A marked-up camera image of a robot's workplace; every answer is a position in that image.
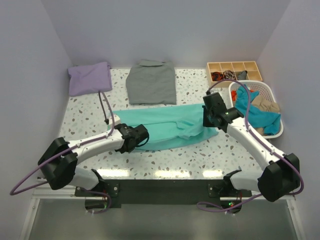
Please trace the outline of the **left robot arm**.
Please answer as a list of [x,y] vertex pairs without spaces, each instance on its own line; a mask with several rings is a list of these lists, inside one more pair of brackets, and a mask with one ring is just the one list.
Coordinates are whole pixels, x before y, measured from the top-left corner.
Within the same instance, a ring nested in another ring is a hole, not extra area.
[[58,137],[44,152],[38,166],[52,190],[72,185],[99,196],[104,190],[100,175],[93,170],[81,170],[78,164],[104,152],[130,153],[145,145],[149,138],[144,125],[132,127],[125,123],[84,139],[66,141]]

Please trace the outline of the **teal t shirt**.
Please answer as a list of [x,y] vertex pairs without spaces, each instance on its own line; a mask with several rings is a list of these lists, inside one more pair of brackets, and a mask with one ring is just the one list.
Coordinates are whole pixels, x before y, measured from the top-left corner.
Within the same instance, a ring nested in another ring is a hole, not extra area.
[[182,148],[206,141],[216,135],[216,128],[203,126],[201,104],[117,110],[122,123],[131,127],[143,125],[148,142],[140,151],[162,151]]

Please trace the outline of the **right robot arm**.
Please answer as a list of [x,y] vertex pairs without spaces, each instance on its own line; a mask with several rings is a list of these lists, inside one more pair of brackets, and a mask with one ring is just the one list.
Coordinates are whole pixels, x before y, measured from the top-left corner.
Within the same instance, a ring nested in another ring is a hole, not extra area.
[[275,202],[285,195],[300,193],[304,183],[300,175],[300,160],[291,153],[271,145],[258,134],[235,107],[227,108],[219,93],[206,92],[203,97],[203,126],[218,128],[238,141],[261,168],[261,174],[235,170],[223,177],[223,192],[230,197],[240,190],[259,192]]

